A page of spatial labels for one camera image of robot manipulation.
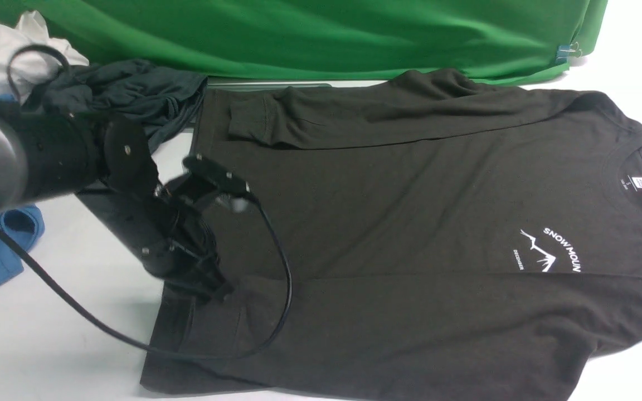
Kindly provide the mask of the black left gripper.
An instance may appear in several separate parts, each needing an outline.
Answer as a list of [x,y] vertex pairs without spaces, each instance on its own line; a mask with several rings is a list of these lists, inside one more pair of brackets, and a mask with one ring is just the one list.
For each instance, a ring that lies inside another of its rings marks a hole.
[[216,238],[194,207],[215,193],[186,173],[160,183],[143,128],[120,114],[89,114],[100,178],[76,197],[151,276],[180,294],[224,302],[235,287],[221,273]]

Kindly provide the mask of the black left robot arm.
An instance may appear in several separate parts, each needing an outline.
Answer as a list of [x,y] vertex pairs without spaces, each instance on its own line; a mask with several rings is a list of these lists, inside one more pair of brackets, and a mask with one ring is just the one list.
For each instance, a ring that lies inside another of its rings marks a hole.
[[182,163],[162,184],[143,128],[122,114],[37,114],[0,101],[0,212],[74,194],[148,274],[222,301],[234,286],[202,212],[225,170],[205,157]]

